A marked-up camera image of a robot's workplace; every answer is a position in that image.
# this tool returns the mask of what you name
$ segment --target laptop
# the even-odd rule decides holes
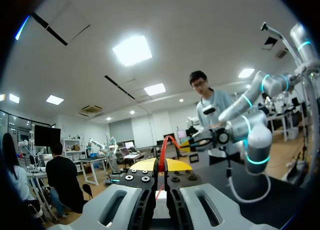
[[[38,154],[38,156],[39,156],[39,166],[41,168],[41,171],[45,172],[47,162],[52,160],[53,157],[51,154]]]
[[[128,151],[128,149],[126,147],[120,148],[120,152],[121,152],[121,155],[125,159],[133,159],[133,158],[136,158],[138,156],[138,154],[130,154],[130,152]]]

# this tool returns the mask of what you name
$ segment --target long black hair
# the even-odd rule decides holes
[[[18,179],[15,172],[15,166],[19,166],[19,162],[16,156],[14,140],[9,133],[5,133],[3,135],[2,152],[7,169],[15,176],[16,179]]]

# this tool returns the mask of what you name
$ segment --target woman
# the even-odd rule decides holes
[[[34,200],[30,194],[27,172],[24,168],[19,166],[14,141],[9,133],[3,135],[2,152],[8,174],[14,187],[18,191],[20,198],[22,201]]]

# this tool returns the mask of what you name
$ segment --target man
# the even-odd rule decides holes
[[[50,195],[58,215],[66,218],[64,206],[81,212],[84,195],[77,180],[77,168],[68,158],[62,157],[62,144],[51,146],[53,159],[45,167]]]
[[[201,101],[196,106],[200,125],[203,128],[222,125],[219,123],[218,117],[222,111],[233,103],[230,95],[225,91],[214,91],[210,88],[207,76],[202,71],[192,72],[189,77],[189,82],[190,85],[192,85],[192,87],[201,95]],[[215,111],[205,115],[203,113],[203,108],[208,105],[214,105]],[[231,160],[236,162],[241,161],[240,153],[237,151],[235,146],[231,145],[226,151]],[[226,153],[217,148],[209,150],[208,153],[210,165],[221,162],[226,158]]]

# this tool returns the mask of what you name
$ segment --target cyan led ring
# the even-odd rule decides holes
[[[311,42],[310,42],[310,41],[305,41],[305,42],[303,42],[303,43],[298,47],[298,51],[300,51],[303,46],[309,45],[309,44],[311,45]]]
[[[252,103],[251,103],[251,101],[248,99],[248,97],[245,96],[245,95],[242,95],[242,96],[243,96],[243,98],[245,98],[245,100],[248,102],[248,104],[250,105],[250,107],[252,107]]]
[[[264,163],[266,163],[267,161],[269,161],[270,156],[268,156],[268,157],[267,157],[265,160],[263,160],[263,161],[252,161],[252,160],[249,158],[248,154],[246,154],[246,158],[247,158],[248,162],[250,162],[251,164],[260,165],[260,164],[264,164]]]
[[[246,118],[245,116],[241,115],[241,117],[245,120],[246,125],[248,126],[248,133],[251,132],[251,127],[250,127],[250,123],[248,118]]]
[[[264,90],[264,83],[265,83],[265,80],[266,80],[266,78],[267,78],[268,76],[270,76],[270,74],[265,75],[265,77],[263,78],[263,80],[262,80],[262,82],[261,82],[261,91],[265,91],[265,90]]]
[[[284,75],[281,75],[284,79],[285,79],[285,82],[286,82],[286,88],[285,88],[285,91],[287,91],[289,89],[289,81],[288,79],[284,76]]]

